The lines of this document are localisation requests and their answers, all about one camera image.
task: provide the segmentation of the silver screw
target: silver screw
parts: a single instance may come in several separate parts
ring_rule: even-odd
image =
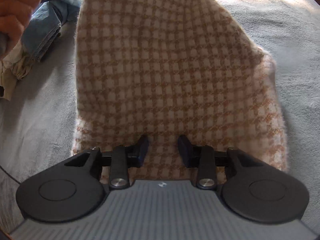
[[[214,185],[213,179],[201,179],[199,180],[199,184],[202,187],[212,187]]]
[[[125,179],[122,179],[122,178],[113,179],[111,181],[111,185],[114,186],[114,187],[122,187],[122,186],[124,186],[126,184],[127,184],[127,181]]]

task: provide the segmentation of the white logo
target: white logo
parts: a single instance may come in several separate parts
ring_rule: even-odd
[[[167,184],[166,184],[165,182],[160,182],[158,185],[159,185],[159,187],[165,187],[165,186],[167,186]]]

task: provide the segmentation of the checkered garment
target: checkered garment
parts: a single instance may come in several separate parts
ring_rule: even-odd
[[[215,0],[84,0],[73,153],[151,144],[131,179],[187,179],[177,139],[238,147],[285,170],[275,63]]]

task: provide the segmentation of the beige cloth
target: beige cloth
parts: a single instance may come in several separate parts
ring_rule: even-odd
[[[187,179],[177,138],[285,170],[275,63],[215,0],[84,0],[73,152],[151,140],[131,178]]]
[[[3,97],[11,100],[17,81],[25,77],[31,65],[24,64],[26,59],[21,41],[0,61],[0,86],[4,88]]]

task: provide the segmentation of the human hand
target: human hand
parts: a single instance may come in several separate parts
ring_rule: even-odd
[[[41,0],[0,0],[0,32],[9,37],[3,59],[20,40]]]

